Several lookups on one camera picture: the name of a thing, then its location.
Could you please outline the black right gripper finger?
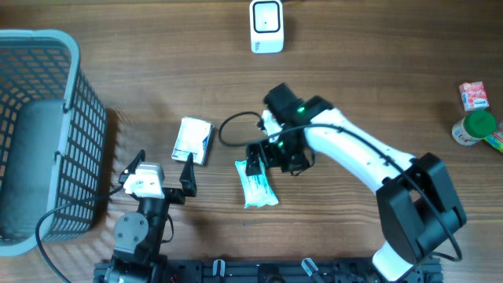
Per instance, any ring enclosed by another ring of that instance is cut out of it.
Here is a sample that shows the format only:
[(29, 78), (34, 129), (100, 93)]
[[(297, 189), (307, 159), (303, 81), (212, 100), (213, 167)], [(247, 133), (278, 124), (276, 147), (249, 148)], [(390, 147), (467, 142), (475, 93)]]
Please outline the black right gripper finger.
[(246, 160), (245, 173), (247, 176), (262, 174), (261, 160), (257, 155), (249, 155)]
[(247, 145), (246, 146), (246, 155), (247, 155), (247, 157), (251, 157), (251, 156), (264, 157), (265, 152), (264, 152), (262, 142), (256, 142), (256, 143), (251, 143), (250, 145)]

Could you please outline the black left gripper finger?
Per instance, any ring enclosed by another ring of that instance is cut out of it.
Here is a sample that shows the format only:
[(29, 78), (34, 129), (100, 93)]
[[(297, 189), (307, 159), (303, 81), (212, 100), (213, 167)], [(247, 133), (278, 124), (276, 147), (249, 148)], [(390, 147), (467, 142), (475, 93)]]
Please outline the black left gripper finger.
[(119, 184), (124, 184), (129, 175), (133, 174), (138, 165), (145, 161), (145, 150), (141, 149), (130, 164), (120, 173)]
[(182, 184), (182, 190), (186, 197), (196, 196), (196, 179), (193, 167), (193, 154), (187, 156), (187, 160), (183, 167), (182, 173), (179, 178)]

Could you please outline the teal wet wipes pack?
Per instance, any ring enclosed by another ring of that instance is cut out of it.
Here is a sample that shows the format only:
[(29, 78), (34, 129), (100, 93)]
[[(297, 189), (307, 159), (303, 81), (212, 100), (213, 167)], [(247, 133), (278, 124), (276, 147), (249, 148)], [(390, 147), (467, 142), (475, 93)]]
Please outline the teal wet wipes pack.
[(235, 166), (240, 177), (240, 182), (244, 192), (244, 208), (263, 206), (274, 206), (279, 204), (272, 187), (270, 186), (265, 164), (259, 159), (260, 173), (248, 176), (245, 172), (246, 161), (236, 161)]

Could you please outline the white blue carton box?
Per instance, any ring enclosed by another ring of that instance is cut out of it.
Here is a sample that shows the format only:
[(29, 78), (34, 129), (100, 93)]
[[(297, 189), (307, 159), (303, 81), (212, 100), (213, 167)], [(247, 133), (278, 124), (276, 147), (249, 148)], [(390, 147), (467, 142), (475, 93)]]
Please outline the white blue carton box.
[(189, 154), (192, 153), (195, 164), (205, 165), (213, 130), (214, 126), (211, 122), (183, 117), (171, 158), (186, 162)]

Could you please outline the green lid jar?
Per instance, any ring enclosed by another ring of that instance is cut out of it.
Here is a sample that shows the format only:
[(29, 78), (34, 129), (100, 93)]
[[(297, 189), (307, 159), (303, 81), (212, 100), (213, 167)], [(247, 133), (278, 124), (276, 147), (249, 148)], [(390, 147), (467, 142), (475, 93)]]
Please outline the green lid jar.
[(453, 139), (461, 145), (474, 145), (497, 129), (494, 116), (485, 110), (470, 112), (453, 125)]

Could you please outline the green Haribo gummy bag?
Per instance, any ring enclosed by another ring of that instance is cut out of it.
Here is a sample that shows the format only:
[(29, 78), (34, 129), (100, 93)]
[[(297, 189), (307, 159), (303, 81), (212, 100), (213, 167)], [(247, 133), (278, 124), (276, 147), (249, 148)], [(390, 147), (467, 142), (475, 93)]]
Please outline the green Haribo gummy bag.
[(496, 130), (492, 133), (487, 135), (484, 138), (484, 141), (492, 146), (494, 149), (496, 149), (498, 152), (503, 153), (503, 133), (502, 133), (502, 127), (503, 127), (503, 122), (501, 121), (498, 125)]

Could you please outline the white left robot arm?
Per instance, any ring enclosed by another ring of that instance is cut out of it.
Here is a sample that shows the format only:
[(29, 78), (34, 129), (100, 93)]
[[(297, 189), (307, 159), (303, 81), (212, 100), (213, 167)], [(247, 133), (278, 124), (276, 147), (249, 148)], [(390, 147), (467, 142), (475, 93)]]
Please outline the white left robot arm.
[(163, 186), (161, 164), (145, 160), (142, 149), (119, 176), (125, 192), (138, 201), (138, 209), (121, 216), (113, 233), (115, 245), (109, 263), (96, 265), (95, 282), (176, 282), (178, 276), (168, 265), (160, 247), (172, 204), (183, 205), (187, 197), (196, 196), (193, 154), (186, 158), (179, 181), (180, 189)]

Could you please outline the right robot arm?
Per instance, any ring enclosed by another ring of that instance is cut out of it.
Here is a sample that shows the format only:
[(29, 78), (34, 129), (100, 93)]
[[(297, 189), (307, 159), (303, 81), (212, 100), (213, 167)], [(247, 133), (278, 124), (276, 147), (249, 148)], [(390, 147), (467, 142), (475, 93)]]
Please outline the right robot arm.
[(434, 154), (415, 157), (384, 144), (350, 122), (322, 97), (298, 98), (284, 83), (264, 97), (259, 128), (266, 137), (246, 148), (244, 175), (264, 178), (278, 167), (290, 174), (322, 154), (360, 180), (375, 196), (385, 242), (371, 259), (386, 281), (403, 279), (467, 222), (446, 168)]

